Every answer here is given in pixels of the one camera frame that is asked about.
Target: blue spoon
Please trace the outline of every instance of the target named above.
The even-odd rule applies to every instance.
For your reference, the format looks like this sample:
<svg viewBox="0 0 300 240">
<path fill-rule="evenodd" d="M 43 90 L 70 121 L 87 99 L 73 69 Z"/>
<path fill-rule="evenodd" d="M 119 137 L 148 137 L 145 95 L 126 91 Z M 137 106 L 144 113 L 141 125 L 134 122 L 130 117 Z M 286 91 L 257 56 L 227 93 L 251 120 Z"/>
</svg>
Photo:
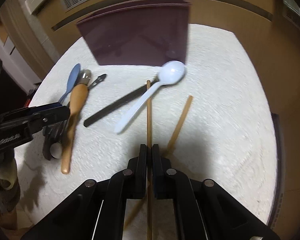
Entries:
<svg viewBox="0 0 300 240">
<path fill-rule="evenodd" d="M 72 91 L 74 85 L 75 85 L 75 81 L 77 80 L 77 77 L 79 75 L 80 72 L 80 64 L 78 63 L 77 65 L 75 65 L 73 67 L 73 69 L 70 72 L 70 75 L 68 77 L 68 82 L 67 82 L 67 89 L 66 92 L 63 94 L 63 96 L 59 99 L 59 103 L 62 104 L 63 100 L 65 100 L 66 96 Z"/>
</svg>

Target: white textured surface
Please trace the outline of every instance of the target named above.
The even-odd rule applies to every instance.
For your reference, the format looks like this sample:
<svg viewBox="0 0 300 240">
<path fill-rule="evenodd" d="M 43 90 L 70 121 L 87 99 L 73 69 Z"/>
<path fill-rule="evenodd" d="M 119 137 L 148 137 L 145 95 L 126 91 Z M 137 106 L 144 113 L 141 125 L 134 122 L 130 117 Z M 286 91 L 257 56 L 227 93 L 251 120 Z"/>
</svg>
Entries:
<svg viewBox="0 0 300 240">
<path fill-rule="evenodd" d="M 91 90 L 76 129 L 71 172 L 60 172 L 59 160 L 42 156 L 43 136 L 16 148 L 21 203 L 37 223 L 86 179 L 108 179 L 124 169 L 146 143 L 146 109 L 121 135 L 114 125 L 131 105 L 109 114 L 89 128 L 83 120 L 153 79 L 159 67 L 98 66 L 83 38 L 56 63 L 31 106 L 57 101 L 76 63 L 90 69 L 93 79 L 107 73 Z M 172 166 L 190 178 L 212 178 L 266 223 L 276 182 L 276 144 L 266 96 L 243 47 L 231 32 L 203 25 L 189 26 L 187 74 L 153 98 L 153 143 L 166 147 L 188 95 L 194 96 L 179 135 Z M 128 201 L 126 214 L 135 201 Z M 158 239 L 175 239 L 171 201 L 154 204 Z M 146 238 L 146 209 L 124 239 Z"/>
</svg>

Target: black utensil handle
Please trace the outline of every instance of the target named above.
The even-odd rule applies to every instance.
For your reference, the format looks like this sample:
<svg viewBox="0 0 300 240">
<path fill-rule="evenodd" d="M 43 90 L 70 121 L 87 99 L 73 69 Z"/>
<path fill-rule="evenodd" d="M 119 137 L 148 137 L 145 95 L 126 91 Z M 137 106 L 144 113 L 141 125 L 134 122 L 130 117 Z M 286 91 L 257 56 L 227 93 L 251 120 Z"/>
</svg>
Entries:
<svg viewBox="0 0 300 240">
<path fill-rule="evenodd" d="M 99 112 L 95 113 L 94 115 L 87 118 L 83 125 L 85 127 L 88 127 L 95 123 L 96 121 L 100 120 L 102 117 L 105 117 L 109 113 L 113 112 L 114 110 L 120 108 L 121 106 L 129 103 L 133 99 L 140 97 L 142 94 L 144 94 L 147 91 L 147 85 L 144 85 L 142 87 L 139 87 L 138 89 L 132 91 L 128 95 L 125 95 L 124 97 L 118 99 L 117 101 L 113 102 L 111 105 L 106 106 L 105 108 L 101 109 Z"/>
</svg>

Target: screw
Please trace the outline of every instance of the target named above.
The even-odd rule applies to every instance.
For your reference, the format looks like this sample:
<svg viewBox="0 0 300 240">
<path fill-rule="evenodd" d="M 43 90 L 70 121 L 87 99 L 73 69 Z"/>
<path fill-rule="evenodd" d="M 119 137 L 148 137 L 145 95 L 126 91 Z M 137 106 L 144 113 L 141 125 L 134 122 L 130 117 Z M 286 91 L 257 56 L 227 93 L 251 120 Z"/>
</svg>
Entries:
<svg viewBox="0 0 300 240">
<path fill-rule="evenodd" d="M 94 185 L 94 180 L 93 179 L 88 179 L 84 182 L 84 185 L 86 187 L 92 187 Z"/>
<path fill-rule="evenodd" d="M 130 169 L 125 169 L 122 173 L 124 174 L 124 176 L 130 176 L 133 173 L 133 171 Z"/>
<path fill-rule="evenodd" d="M 177 171 L 175 169 L 167 169 L 167 174 L 168 175 L 175 175 Z"/>
<path fill-rule="evenodd" d="M 204 184 L 205 184 L 207 187 L 213 187 L 213 186 L 214 186 L 214 182 L 213 182 L 213 180 L 211 180 L 211 179 L 206 179 L 206 180 L 204 181 Z"/>
</svg>

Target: maroon container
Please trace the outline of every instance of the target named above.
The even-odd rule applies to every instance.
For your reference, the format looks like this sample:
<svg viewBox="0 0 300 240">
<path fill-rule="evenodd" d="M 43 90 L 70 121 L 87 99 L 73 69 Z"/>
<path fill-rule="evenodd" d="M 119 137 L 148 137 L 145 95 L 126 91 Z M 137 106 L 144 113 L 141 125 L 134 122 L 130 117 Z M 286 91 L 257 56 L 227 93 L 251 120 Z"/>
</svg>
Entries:
<svg viewBox="0 0 300 240">
<path fill-rule="evenodd" d="M 77 23 L 99 65 L 185 63 L 185 0 L 134 0 L 100 9 Z"/>
</svg>

